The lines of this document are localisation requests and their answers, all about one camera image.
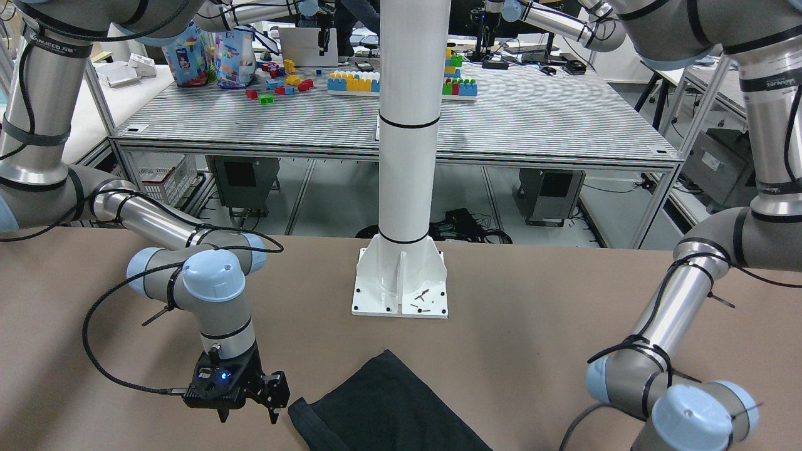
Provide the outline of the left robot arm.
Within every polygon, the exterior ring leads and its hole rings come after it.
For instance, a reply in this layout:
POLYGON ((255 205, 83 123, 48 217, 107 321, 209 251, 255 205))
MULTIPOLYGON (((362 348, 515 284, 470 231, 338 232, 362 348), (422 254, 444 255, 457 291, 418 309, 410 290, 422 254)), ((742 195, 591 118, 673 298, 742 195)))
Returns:
POLYGON ((800 271, 800 2, 611 6, 654 68, 681 68, 717 44, 738 63, 758 194, 684 236, 630 336, 589 359, 585 383, 599 405, 644 421, 633 450, 725 450, 754 431, 757 403, 735 383, 683 377, 672 357, 728 269, 800 271))

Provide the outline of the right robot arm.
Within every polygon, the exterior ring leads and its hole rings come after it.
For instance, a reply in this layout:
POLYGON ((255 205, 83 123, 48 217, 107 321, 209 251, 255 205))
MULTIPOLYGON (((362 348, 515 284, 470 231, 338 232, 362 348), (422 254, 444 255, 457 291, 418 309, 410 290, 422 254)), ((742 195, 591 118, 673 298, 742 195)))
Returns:
POLYGON ((83 72, 93 43, 108 41, 111 25, 123 39, 168 43, 197 13, 224 12, 224 1, 16 1, 23 19, 22 54, 13 69, 2 122, 2 232, 95 218, 158 244, 128 264, 125 284, 164 311, 184 310, 197 320, 203 351, 187 388, 148 388, 114 383, 163 396, 191 408, 214 409, 225 422, 252 399, 271 423, 286 408, 289 387, 282 371, 261 368, 246 276, 263 268, 269 237, 197 219, 138 191, 136 185, 93 168, 66 165, 83 72))

